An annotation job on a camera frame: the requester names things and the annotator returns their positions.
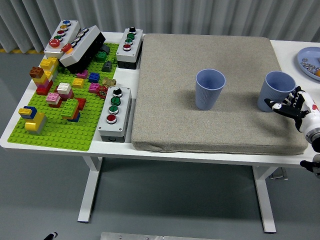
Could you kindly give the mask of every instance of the gray cushion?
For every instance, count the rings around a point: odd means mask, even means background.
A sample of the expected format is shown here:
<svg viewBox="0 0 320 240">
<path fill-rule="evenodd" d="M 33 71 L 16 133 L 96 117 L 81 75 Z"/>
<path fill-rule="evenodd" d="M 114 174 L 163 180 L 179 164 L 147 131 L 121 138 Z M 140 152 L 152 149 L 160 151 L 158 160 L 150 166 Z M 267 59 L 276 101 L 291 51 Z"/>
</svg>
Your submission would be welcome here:
<svg viewBox="0 0 320 240">
<path fill-rule="evenodd" d="M 226 86 L 215 106 L 201 111 L 195 105 L 195 77 L 207 68 L 222 72 Z M 279 70 L 267 38 L 145 35 L 133 146 L 158 152 L 302 154 L 307 141 L 294 120 L 257 107 L 266 74 Z"/>
</svg>

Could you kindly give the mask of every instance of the yellow lego brick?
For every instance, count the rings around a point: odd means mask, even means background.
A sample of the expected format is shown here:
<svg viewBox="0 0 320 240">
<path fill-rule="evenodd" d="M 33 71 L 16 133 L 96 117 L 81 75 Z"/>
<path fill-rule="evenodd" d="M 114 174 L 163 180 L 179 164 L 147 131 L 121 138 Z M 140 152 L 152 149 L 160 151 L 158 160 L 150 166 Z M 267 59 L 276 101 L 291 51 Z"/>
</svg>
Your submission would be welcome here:
<svg viewBox="0 0 320 240">
<path fill-rule="evenodd" d="M 46 78 L 51 81 L 52 80 L 52 72 L 51 71 L 44 71 L 44 74 L 46 75 Z"/>
<path fill-rule="evenodd" d="M 82 78 L 75 78 L 72 83 L 72 87 L 76 89 L 82 89 L 84 87 L 85 81 Z"/>
<path fill-rule="evenodd" d="M 26 122 L 24 125 L 25 130 L 32 132 L 32 133 L 40 134 L 40 131 L 44 127 L 44 125 L 47 121 L 47 118 L 43 112 L 40 112 L 39 114 L 40 114 L 41 121 L 39 121 L 39 122 Z"/>
<path fill-rule="evenodd" d="M 58 58 L 51 56 L 48 59 L 52 61 L 53 65 L 54 65 L 54 68 L 58 67 L 58 65 L 59 65 Z"/>
<path fill-rule="evenodd" d="M 24 120 L 26 125 L 27 123 L 40 125 L 44 117 L 45 117 L 45 114 L 43 112 L 37 111 L 33 119 L 24 119 Z"/>
<path fill-rule="evenodd" d="M 52 71 L 53 66 L 54 63 L 50 59 L 42 59 L 42 61 L 40 62 L 40 67 L 45 71 Z"/>
<path fill-rule="evenodd" d="M 29 109 L 29 108 L 20 108 L 18 113 L 20 115 L 27 115 L 27 116 L 30 116 L 32 114 L 32 110 Z"/>
<path fill-rule="evenodd" d="M 32 77 L 32 80 L 37 84 L 43 84 L 47 80 L 47 75 L 43 74 L 41 78 Z"/>
</svg>

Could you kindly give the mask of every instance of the table leg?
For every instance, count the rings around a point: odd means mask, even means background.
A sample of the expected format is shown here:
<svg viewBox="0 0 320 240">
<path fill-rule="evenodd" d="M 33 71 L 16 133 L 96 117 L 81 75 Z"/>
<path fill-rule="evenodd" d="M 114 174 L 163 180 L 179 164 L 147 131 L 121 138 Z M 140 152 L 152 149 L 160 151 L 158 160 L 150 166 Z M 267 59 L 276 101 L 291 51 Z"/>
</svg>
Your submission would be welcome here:
<svg viewBox="0 0 320 240">
<path fill-rule="evenodd" d="M 85 163 L 90 168 L 88 180 L 86 182 L 78 222 L 89 223 L 91 208 L 95 198 L 96 187 L 100 175 L 102 157 L 83 156 Z"/>
<path fill-rule="evenodd" d="M 252 166 L 256 192 L 258 195 L 263 229 L 265 233 L 276 233 L 274 216 L 272 214 L 266 178 L 271 175 L 277 167 Z"/>
</svg>

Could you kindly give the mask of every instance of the red button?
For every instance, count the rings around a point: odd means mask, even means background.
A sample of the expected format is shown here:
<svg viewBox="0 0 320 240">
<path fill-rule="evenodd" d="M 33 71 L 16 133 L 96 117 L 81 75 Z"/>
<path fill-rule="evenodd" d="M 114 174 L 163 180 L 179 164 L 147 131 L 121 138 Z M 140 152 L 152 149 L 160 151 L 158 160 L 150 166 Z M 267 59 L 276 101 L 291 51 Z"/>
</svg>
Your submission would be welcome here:
<svg viewBox="0 0 320 240">
<path fill-rule="evenodd" d="M 130 44 L 123 45 L 123 50 L 130 51 L 131 50 L 131 45 Z"/>
<path fill-rule="evenodd" d="M 49 41 L 49 45 L 51 46 L 51 47 L 53 47 L 53 48 L 57 48 L 57 47 L 59 47 L 59 45 L 60 45 L 60 41 L 58 40 L 58 39 L 51 39 L 50 41 Z"/>
<path fill-rule="evenodd" d="M 61 50 L 63 51 L 63 52 L 68 52 L 69 50 L 71 49 L 71 44 L 70 43 L 67 43 L 66 45 L 64 45 L 62 48 L 61 48 Z"/>
<path fill-rule="evenodd" d="M 117 121 L 117 117 L 114 114 L 110 114 L 106 117 L 106 122 L 108 124 L 114 124 Z"/>
</svg>

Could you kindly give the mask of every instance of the plastic cup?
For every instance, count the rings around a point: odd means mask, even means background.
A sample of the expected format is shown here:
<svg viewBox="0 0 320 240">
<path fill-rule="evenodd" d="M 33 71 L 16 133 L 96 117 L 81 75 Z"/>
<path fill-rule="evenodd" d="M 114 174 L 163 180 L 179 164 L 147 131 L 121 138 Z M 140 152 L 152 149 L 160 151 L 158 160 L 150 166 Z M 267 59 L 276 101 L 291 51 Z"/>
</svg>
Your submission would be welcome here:
<svg viewBox="0 0 320 240">
<path fill-rule="evenodd" d="M 212 109 L 225 85 L 225 76 L 215 69 L 203 69 L 198 72 L 195 77 L 196 107 L 201 110 Z"/>
<path fill-rule="evenodd" d="M 264 79 L 258 98 L 258 108 L 263 112 L 273 112 L 265 99 L 281 103 L 296 88 L 295 80 L 282 71 L 271 71 Z"/>
</svg>

